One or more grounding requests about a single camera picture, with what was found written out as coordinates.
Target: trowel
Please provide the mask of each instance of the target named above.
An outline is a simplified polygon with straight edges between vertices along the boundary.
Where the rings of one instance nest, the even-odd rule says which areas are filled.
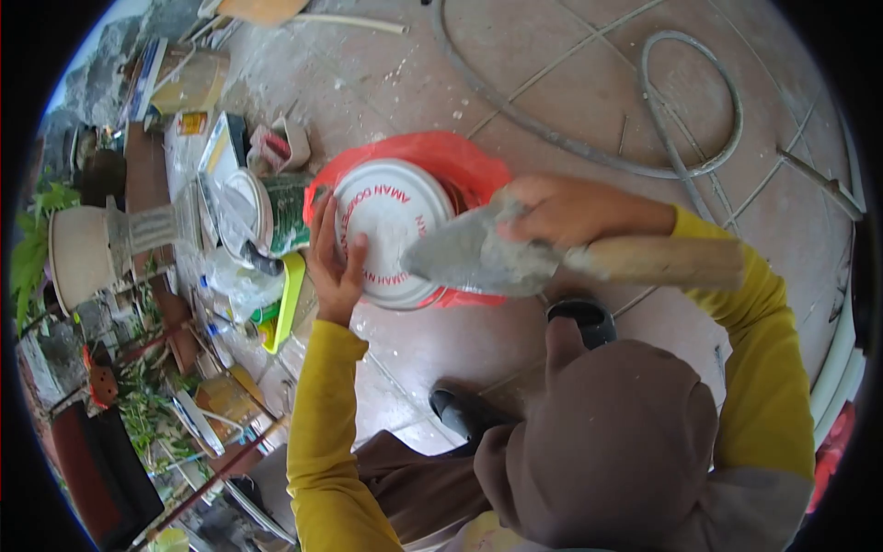
[[[402,255],[402,269],[440,286],[509,297],[542,293],[561,265],[614,284],[742,286],[738,240],[621,236],[562,250],[498,235],[500,223],[529,210],[502,188],[490,204],[466,211],[412,244]]]

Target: potted plant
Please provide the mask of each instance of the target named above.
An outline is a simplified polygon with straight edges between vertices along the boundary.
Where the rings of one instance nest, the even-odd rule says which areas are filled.
[[[25,326],[45,317],[43,291],[50,279],[49,218],[56,211],[79,205],[79,193],[60,181],[41,178],[37,189],[31,206],[16,216],[24,237],[12,250],[10,284],[19,336]]]

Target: plastic bag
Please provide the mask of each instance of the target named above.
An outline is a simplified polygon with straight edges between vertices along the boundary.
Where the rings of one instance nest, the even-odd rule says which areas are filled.
[[[313,200],[321,188],[334,189],[362,163],[394,157],[414,163],[435,177],[448,192],[457,213],[486,205],[491,196],[512,179],[506,164],[485,155],[475,144],[453,132],[416,132],[401,134],[362,147],[343,151],[325,165],[306,189],[304,220],[313,220]],[[440,289],[419,306],[501,305],[506,298]]]
[[[227,250],[218,247],[205,260],[204,284],[230,300],[233,320],[241,323],[263,306],[282,297],[285,274],[270,276],[237,264]]]

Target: gray hose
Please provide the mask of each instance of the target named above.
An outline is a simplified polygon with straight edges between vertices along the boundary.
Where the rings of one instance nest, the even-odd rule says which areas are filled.
[[[543,125],[537,119],[509,103],[509,100],[505,96],[484,82],[481,77],[479,77],[479,75],[466,64],[459,52],[457,52],[457,49],[454,48],[454,44],[450,40],[445,25],[444,3],[444,0],[435,0],[433,6],[433,32],[435,34],[435,40],[439,43],[441,50],[444,52],[445,56],[447,56],[451,65],[464,76],[466,84],[476,94],[484,96],[495,108],[508,117],[509,120],[526,131],[532,132],[537,136],[540,136],[543,140],[555,144],[557,147],[569,151],[572,154],[579,155],[588,161],[601,163],[608,167],[613,167],[614,169],[626,170],[646,177],[679,178],[683,181],[684,186],[686,186],[687,193],[690,195],[693,205],[696,207],[696,210],[702,218],[714,222],[711,212],[708,210],[708,206],[699,195],[696,185],[693,184],[692,178],[717,169],[726,162],[731,155],[733,155],[733,152],[736,150],[736,146],[739,143],[739,139],[742,137],[743,105],[742,98],[739,97],[739,91],[736,89],[736,84],[733,83],[733,80],[729,77],[729,74],[727,74],[727,71],[724,69],[721,62],[719,62],[717,57],[714,56],[714,53],[712,53],[712,51],[704,44],[688,34],[679,33],[677,31],[659,31],[656,34],[653,34],[644,43],[644,47],[641,51],[641,64],[638,67],[638,79],[641,83],[641,89],[644,92],[644,98],[650,106],[653,125],[656,127],[656,132],[659,134],[662,144],[665,146],[666,152],[668,152],[668,158],[671,160],[672,167],[674,168],[653,167],[629,161],[619,155],[611,155],[597,149],[596,147],[590,146],[582,140],[573,140],[572,138],[562,136],[560,133]],[[733,132],[730,134],[727,145],[713,158],[692,167],[684,166],[681,156],[677,153],[675,143],[668,134],[668,130],[665,127],[665,121],[660,113],[659,101],[653,95],[650,79],[647,76],[647,60],[650,56],[650,48],[652,48],[656,42],[664,39],[674,39],[686,42],[693,48],[702,52],[702,55],[712,62],[714,67],[721,74],[724,82],[727,83],[727,89],[729,90],[729,95],[733,102]]]

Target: person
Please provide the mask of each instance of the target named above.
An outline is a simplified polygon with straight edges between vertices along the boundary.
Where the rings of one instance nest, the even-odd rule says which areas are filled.
[[[536,175],[508,188],[532,208],[498,229],[509,239],[731,238],[683,208],[597,182]],[[348,328],[369,245],[360,236],[345,267],[336,261],[336,207],[327,193],[311,228],[319,311],[288,447],[304,550],[788,546],[813,487],[809,383],[785,282],[756,251],[743,246],[738,291],[684,291],[732,345],[720,416],[689,365],[615,339],[606,310],[575,297],[548,313],[546,390],[525,420],[442,384],[430,404],[471,438],[464,447],[426,457],[380,432],[352,454],[356,362],[368,343]]]

